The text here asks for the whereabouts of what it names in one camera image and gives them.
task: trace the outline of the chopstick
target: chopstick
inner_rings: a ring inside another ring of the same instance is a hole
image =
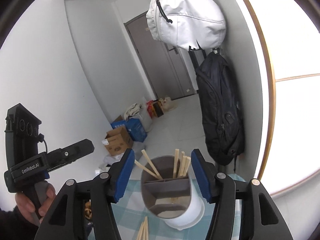
[[[147,159],[148,163],[150,164],[151,168],[153,169],[153,171],[155,172],[155,174],[158,176],[158,179],[162,179],[160,173],[158,172],[158,170],[156,169],[156,167],[153,165],[152,161],[150,160],[147,152],[145,150],[141,151],[143,156]]]
[[[173,179],[177,177],[178,159],[179,159],[179,149],[176,149],[174,153],[174,165],[173,165],[173,176],[172,176]]]
[[[144,221],[141,223],[140,229],[138,231],[137,240],[149,240],[149,225],[148,217],[144,218]]]
[[[180,166],[180,169],[179,169],[179,177],[182,177],[183,176],[183,171],[184,171],[184,167],[186,166],[186,161],[187,161],[187,156],[183,156],[182,158],[182,165]]]
[[[147,240],[147,217],[144,218],[143,240]]]
[[[141,223],[141,226],[140,226],[140,229],[139,229],[139,232],[138,232],[138,235],[137,235],[137,240],[141,240],[141,237],[142,237],[142,235],[144,233],[145,221],[146,221],[146,219],[144,219],[144,221]]]
[[[189,169],[189,166],[190,166],[190,163],[191,163],[191,158],[186,156],[186,165],[184,166],[184,170],[183,170],[183,177],[187,175],[187,172],[188,172],[188,169]]]
[[[184,154],[185,154],[184,151],[182,151],[181,152],[181,159],[180,159],[180,167],[179,167],[179,171],[178,171],[178,176],[179,176],[179,174],[181,172],[181,169],[182,169],[182,161],[183,161]]]
[[[149,240],[149,224],[148,224],[148,217],[145,217],[146,220],[146,240]]]
[[[147,169],[145,166],[143,166],[140,162],[138,162],[137,160],[134,160],[134,163],[141,169],[143,169],[144,171],[146,171],[147,173],[149,173],[150,175],[154,176],[156,179],[159,179],[158,176],[156,174],[154,174],[151,170]]]

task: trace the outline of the door handle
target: door handle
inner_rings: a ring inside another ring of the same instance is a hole
[[[166,49],[167,49],[168,52],[174,50],[174,52],[176,53],[176,55],[179,54],[179,52],[178,52],[178,50],[177,50],[177,47],[172,46],[172,49],[169,49],[169,48],[168,48],[168,45],[167,45],[166,43],[164,43],[164,45],[165,45],[165,47],[166,47]]]
[[[179,54],[179,52],[178,52],[178,50],[177,50],[177,47],[173,46],[172,49],[169,49],[169,51],[172,51],[172,50],[174,50],[174,52],[175,52],[177,55]]]

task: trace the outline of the blue checkered tablecloth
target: blue checkered tablecloth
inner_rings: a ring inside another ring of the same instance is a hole
[[[233,179],[242,180],[235,174]],[[201,196],[196,180],[193,180],[196,190]],[[204,201],[204,216],[193,227],[179,231],[169,227],[163,220],[151,214],[145,207],[140,188],[140,180],[129,180],[123,198],[117,204],[112,205],[113,214],[122,240],[136,240],[141,223],[148,216],[149,240],[202,240],[205,239],[214,209],[214,204]],[[232,240],[239,239],[241,219],[241,204],[236,200],[236,212]],[[90,233],[88,240],[95,240],[94,231]]]

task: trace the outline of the blue cardboard box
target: blue cardboard box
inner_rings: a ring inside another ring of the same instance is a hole
[[[128,121],[123,120],[122,116],[119,116],[114,122],[111,123],[113,129],[124,125],[131,136],[132,140],[136,142],[144,142],[147,137],[147,133],[144,130],[142,123],[139,119],[131,118]]]

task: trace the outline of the finger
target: finger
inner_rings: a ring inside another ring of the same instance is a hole
[[[45,214],[47,213],[48,209],[50,208],[52,202],[53,202],[54,198],[47,198],[42,206],[39,208],[39,215],[44,217]]]
[[[33,213],[36,208],[32,201],[23,193],[16,193],[14,196],[17,206],[23,207],[25,210],[28,210],[30,213]]]
[[[46,193],[47,193],[48,198],[51,198],[51,199],[55,198],[55,196],[56,196],[56,190],[54,189],[54,187],[51,184],[48,185]]]
[[[21,207],[21,206],[18,206],[18,209],[21,213],[21,215],[27,220],[29,221],[30,223],[32,224],[35,224],[35,221],[33,219],[33,216],[31,215],[32,213],[30,213],[28,210],[26,210],[25,208]]]
[[[31,215],[36,210],[34,204],[23,193],[17,193],[14,198],[21,215],[30,223],[34,223]]]

